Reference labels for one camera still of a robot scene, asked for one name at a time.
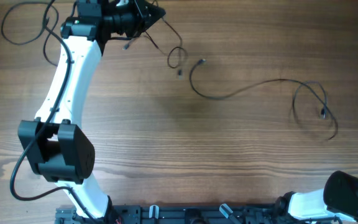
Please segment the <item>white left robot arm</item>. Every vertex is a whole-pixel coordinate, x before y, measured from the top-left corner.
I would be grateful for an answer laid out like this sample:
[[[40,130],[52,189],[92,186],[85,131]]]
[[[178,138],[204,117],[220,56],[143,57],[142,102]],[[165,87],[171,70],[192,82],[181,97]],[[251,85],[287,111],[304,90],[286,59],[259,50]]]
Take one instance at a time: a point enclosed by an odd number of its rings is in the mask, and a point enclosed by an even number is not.
[[[60,59],[48,94],[18,136],[33,173],[64,190],[80,223],[122,223],[94,175],[95,150],[81,130],[86,94],[110,40],[131,40],[165,10],[147,1],[76,1],[56,35]]]

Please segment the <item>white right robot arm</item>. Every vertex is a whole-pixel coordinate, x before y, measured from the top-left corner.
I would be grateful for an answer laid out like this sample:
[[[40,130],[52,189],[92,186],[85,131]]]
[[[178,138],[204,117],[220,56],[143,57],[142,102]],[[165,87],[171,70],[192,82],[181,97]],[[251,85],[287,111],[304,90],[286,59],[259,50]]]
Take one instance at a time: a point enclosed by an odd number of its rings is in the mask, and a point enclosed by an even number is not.
[[[358,178],[336,171],[322,189],[288,192],[275,202],[272,220],[275,223],[358,222]]]

